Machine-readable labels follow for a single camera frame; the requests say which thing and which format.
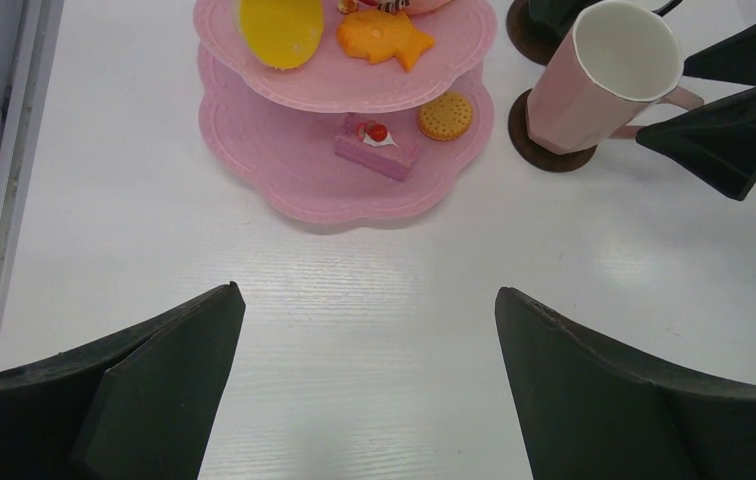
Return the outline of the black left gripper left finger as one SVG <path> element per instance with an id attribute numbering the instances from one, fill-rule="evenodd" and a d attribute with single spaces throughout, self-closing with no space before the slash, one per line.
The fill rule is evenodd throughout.
<path id="1" fill-rule="evenodd" d="M 194 479 L 245 314 L 235 283 L 0 372 L 0 479 Z"/>

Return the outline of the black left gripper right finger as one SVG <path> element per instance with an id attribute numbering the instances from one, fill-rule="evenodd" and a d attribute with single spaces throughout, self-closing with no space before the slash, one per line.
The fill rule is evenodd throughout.
<path id="1" fill-rule="evenodd" d="M 504 287 L 495 321 L 537 479 L 756 479 L 756 385 L 685 368 Z"/>

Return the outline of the pink teacup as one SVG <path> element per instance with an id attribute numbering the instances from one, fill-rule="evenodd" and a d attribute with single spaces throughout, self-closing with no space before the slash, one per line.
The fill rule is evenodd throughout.
<path id="1" fill-rule="evenodd" d="M 684 56 L 661 16 L 630 1 L 579 13 L 527 100 L 527 132 L 555 154 L 632 138 L 632 120 L 657 103 L 694 110 L 702 97 L 681 87 Z"/>

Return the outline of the dark wooden coaster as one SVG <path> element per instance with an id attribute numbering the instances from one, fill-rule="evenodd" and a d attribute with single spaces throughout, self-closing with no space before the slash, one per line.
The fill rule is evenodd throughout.
<path id="1" fill-rule="evenodd" d="M 567 173 L 585 166 L 594 156 L 597 146 L 568 154 L 555 154 L 529 137 L 527 103 L 530 93 L 531 90 L 523 92 L 514 101 L 508 115 L 508 135 L 517 153 L 532 166 L 547 172 Z"/>
<path id="2" fill-rule="evenodd" d="M 546 66 L 562 37 L 548 25 L 532 19 L 528 0 L 512 2 L 506 15 L 506 32 L 514 47 L 528 60 Z"/>

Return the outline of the orange round macaron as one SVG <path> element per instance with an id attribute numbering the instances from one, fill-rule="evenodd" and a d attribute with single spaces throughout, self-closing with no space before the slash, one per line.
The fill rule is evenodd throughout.
<path id="1" fill-rule="evenodd" d="M 453 141 L 470 128 L 474 109 L 461 93 L 447 91 L 422 105 L 417 112 L 417 125 L 428 138 Z"/>

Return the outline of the pink green cube cake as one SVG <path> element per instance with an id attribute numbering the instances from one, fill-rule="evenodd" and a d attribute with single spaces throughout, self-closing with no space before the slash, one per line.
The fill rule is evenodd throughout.
<path id="1" fill-rule="evenodd" d="M 334 153 L 396 181 L 405 181 L 420 153 L 406 132 L 360 114 L 349 113 L 335 135 Z"/>

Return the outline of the orange flower cookie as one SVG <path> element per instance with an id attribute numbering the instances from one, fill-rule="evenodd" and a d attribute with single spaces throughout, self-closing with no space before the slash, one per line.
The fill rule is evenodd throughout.
<path id="1" fill-rule="evenodd" d="M 346 56 L 379 64 L 395 59 L 410 73 L 420 57 L 436 40 L 416 28 L 403 11 L 357 11 L 346 15 L 336 30 L 339 46 Z"/>

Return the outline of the yellow round cake slice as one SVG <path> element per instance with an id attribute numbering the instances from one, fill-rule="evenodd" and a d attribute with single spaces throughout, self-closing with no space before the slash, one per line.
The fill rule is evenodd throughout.
<path id="1" fill-rule="evenodd" d="M 296 69 L 318 50 L 324 31 L 321 1 L 245 0 L 238 24 L 253 56 L 278 70 Z"/>

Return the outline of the black mug white inside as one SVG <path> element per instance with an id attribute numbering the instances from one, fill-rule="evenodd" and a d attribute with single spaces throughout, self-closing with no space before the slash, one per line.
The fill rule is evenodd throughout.
<path id="1" fill-rule="evenodd" d="M 600 2 L 601 0 L 530 0 L 528 4 L 529 14 L 533 21 L 546 25 L 563 38 L 583 10 Z M 627 0 L 627 2 L 659 16 L 665 16 L 681 4 L 682 0 Z"/>

